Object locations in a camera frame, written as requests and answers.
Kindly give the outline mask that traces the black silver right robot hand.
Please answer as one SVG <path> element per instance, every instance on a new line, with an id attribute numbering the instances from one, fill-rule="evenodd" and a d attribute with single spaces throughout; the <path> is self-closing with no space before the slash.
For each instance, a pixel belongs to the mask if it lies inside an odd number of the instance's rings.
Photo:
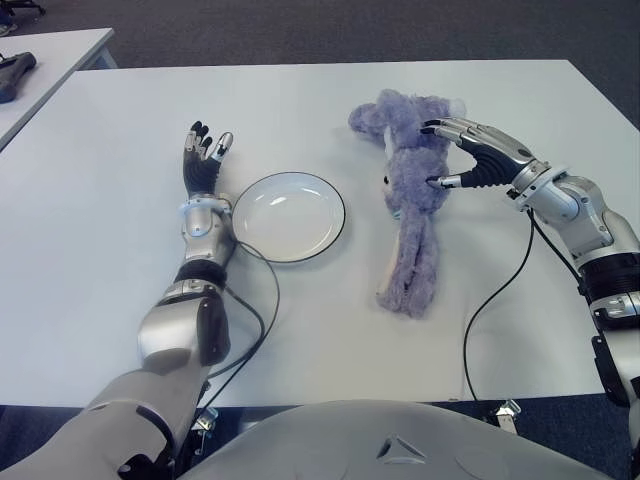
<path id="1" fill-rule="evenodd" d="M 425 182 L 434 188 L 511 185 L 519 195 L 550 169 L 548 162 L 538 160 L 520 141 L 489 125 L 458 117 L 438 118 L 424 122 L 420 131 L 449 140 L 476 162 L 464 173 L 428 177 Z"/>

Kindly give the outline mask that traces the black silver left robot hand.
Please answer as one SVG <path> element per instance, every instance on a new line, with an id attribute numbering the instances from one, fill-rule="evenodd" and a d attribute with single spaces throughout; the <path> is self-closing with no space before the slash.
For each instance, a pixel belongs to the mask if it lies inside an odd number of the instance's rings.
<path id="1" fill-rule="evenodd" d="M 216 142 L 209 127 L 196 121 L 187 133 L 183 150 L 183 181 L 189 198 L 213 195 L 223 158 L 233 144 L 231 132 L 224 132 Z"/>

